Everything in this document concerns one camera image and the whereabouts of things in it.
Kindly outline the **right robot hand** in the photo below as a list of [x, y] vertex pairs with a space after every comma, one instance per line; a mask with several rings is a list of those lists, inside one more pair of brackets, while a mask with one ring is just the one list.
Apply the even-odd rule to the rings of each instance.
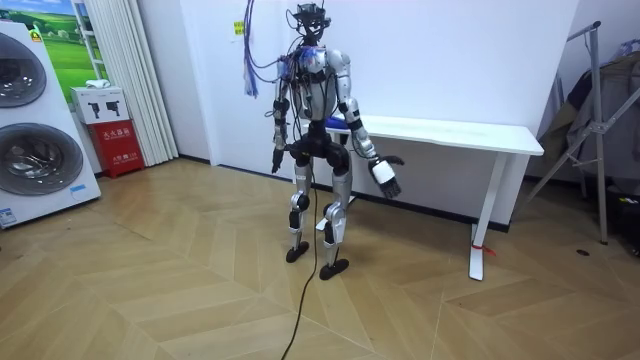
[[404, 160], [398, 156], [378, 156], [368, 161], [369, 172], [387, 199], [393, 199], [401, 193], [393, 165], [403, 166]]

